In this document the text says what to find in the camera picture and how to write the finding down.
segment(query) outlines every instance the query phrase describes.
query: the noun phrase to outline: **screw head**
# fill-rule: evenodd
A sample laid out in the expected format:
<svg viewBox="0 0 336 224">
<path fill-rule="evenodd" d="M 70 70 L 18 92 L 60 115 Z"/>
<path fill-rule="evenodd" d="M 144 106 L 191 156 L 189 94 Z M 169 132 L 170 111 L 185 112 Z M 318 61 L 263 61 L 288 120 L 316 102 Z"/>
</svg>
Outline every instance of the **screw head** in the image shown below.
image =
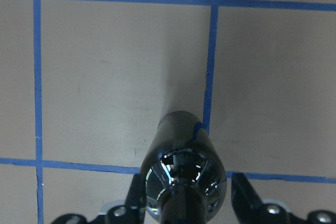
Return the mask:
<svg viewBox="0 0 336 224">
<path fill-rule="evenodd" d="M 114 216 L 118 217 L 118 216 L 123 216 L 126 213 L 126 207 L 124 206 L 120 206 L 118 207 L 114 212 Z"/>
<path fill-rule="evenodd" d="M 80 218 L 76 215 L 73 215 L 67 222 L 65 222 L 65 224 L 78 224 L 79 221 L 80 221 Z"/>
<path fill-rule="evenodd" d="M 331 223 L 331 217 L 324 213 L 324 212 L 320 212 L 316 215 L 316 218 L 319 220 L 319 222 L 321 223 Z"/>
<path fill-rule="evenodd" d="M 267 211 L 272 215 L 276 215 L 280 213 L 280 208 L 277 205 L 269 205 Z"/>
</svg>

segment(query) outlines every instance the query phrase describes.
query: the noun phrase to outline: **beige floor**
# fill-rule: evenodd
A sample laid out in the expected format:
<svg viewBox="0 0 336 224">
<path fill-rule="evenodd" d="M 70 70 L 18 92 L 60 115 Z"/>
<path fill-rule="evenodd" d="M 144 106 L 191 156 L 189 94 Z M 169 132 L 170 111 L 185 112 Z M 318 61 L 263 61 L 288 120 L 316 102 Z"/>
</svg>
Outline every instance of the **beige floor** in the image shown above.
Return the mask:
<svg viewBox="0 0 336 224">
<path fill-rule="evenodd" d="M 34 160 L 33 0 L 0 9 L 0 160 Z M 43 158 L 139 167 L 163 115 L 202 119 L 210 17 L 210 6 L 42 0 Z M 336 12 L 219 8 L 210 137 L 227 170 L 336 178 L 335 31 Z M 132 178 L 43 172 L 45 224 L 91 220 Z M 251 182 L 300 217 L 336 211 L 336 184 Z M 37 223 L 36 183 L 34 167 L 0 164 L 0 224 Z M 237 223 L 229 193 L 212 224 Z"/>
</svg>

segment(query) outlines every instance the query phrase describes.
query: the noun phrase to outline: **metal screw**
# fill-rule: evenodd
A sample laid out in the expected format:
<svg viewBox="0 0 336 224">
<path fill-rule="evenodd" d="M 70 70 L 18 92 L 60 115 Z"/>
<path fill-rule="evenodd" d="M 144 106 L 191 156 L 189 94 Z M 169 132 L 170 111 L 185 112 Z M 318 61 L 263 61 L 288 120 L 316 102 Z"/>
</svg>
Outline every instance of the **metal screw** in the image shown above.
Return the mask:
<svg viewBox="0 0 336 224">
<path fill-rule="evenodd" d="M 316 218 L 321 223 L 331 223 L 331 218 L 329 215 L 325 214 L 324 212 L 320 212 L 316 215 Z"/>
<path fill-rule="evenodd" d="M 65 224 L 78 224 L 80 221 L 80 218 L 76 215 L 72 216 Z"/>
<path fill-rule="evenodd" d="M 269 205 L 267 207 L 267 211 L 270 214 L 276 215 L 276 214 L 280 213 L 280 208 L 277 205 Z"/>
<path fill-rule="evenodd" d="M 118 217 L 118 216 L 123 216 L 126 213 L 126 207 L 118 207 L 114 212 L 114 216 Z"/>
</svg>

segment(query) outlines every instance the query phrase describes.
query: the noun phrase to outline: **shiny black cylinder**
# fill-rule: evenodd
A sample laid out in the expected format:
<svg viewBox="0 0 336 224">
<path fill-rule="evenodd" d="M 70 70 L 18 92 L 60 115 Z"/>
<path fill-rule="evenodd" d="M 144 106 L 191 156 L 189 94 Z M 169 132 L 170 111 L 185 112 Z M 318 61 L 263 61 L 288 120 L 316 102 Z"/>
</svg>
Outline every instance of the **shiny black cylinder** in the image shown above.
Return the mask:
<svg viewBox="0 0 336 224">
<path fill-rule="evenodd" d="M 141 173 L 146 176 L 147 210 L 161 224 L 203 224 L 225 197 L 221 160 L 202 123 L 185 111 L 162 119 Z"/>
</svg>

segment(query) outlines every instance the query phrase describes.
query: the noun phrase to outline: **reflective surface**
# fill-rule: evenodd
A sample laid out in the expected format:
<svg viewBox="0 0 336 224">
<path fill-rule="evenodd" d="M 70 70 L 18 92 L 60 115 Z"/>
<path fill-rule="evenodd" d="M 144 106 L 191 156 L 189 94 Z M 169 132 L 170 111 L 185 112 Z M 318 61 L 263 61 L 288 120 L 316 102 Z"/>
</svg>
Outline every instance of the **reflective surface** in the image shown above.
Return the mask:
<svg viewBox="0 0 336 224">
<path fill-rule="evenodd" d="M 147 210 L 160 223 L 164 222 L 160 219 L 162 215 L 169 216 L 162 212 L 165 203 L 173 201 L 176 205 L 181 201 L 170 198 L 185 200 L 184 204 L 175 206 L 174 219 L 179 215 L 182 219 L 191 218 L 186 216 L 187 198 L 193 195 L 201 203 L 194 201 L 191 206 L 210 220 L 225 197 L 223 165 L 202 124 L 188 112 L 178 111 L 163 118 L 141 172 L 146 174 Z"/>
</svg>

